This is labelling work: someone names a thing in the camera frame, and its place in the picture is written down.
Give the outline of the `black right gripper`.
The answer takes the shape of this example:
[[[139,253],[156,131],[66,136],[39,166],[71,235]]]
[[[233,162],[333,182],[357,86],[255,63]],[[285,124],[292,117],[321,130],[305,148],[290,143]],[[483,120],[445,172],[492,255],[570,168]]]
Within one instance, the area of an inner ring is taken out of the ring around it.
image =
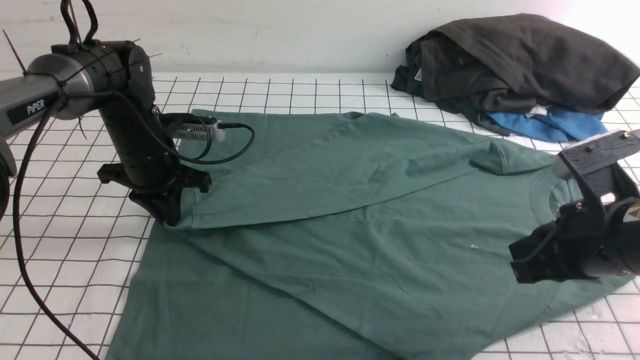
[[[510,244],[510,267],[516,281],[535,284],[610,276],[604,244],[606,209],[602,203],[587,200],[567,203],[554,221]]]

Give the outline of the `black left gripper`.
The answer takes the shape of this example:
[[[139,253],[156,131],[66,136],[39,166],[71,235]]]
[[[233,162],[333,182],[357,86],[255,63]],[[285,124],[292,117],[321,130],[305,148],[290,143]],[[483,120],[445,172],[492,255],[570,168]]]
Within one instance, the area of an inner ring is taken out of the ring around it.
[[[177,225],[182,218],[183,189],[206,193],[212,185],[210,173],[181,163],[135,168],[117,162],[104,164],[97,175],[103,184],[115,182],[130,189],[128,198],[167,226]]]

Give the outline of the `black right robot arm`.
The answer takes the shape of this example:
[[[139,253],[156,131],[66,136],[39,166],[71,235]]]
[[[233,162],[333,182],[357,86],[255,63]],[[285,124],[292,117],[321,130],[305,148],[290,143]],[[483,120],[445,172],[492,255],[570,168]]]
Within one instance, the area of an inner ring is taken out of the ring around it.
[[[557,219],[509,245],[520,284],[639,275],[639,199],[591,209],[567,203]]]

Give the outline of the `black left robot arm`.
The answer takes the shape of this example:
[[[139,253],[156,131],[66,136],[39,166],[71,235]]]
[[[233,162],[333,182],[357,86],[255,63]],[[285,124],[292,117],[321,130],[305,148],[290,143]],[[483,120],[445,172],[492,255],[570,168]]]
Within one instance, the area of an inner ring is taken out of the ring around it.
[[[211,120],[162,114],[155,105],[151,64],[132,41],[54,45],[23,76],[1,82],[1,157],[17,173],[6,139],[44,120],[74,120],[98,111],[119,162],[100,167],[101,183],[129,189],[130,200],[169,226],[181,219],[185,188],[206,192],[208,173],[185,165],[174,139],[210,139]]]

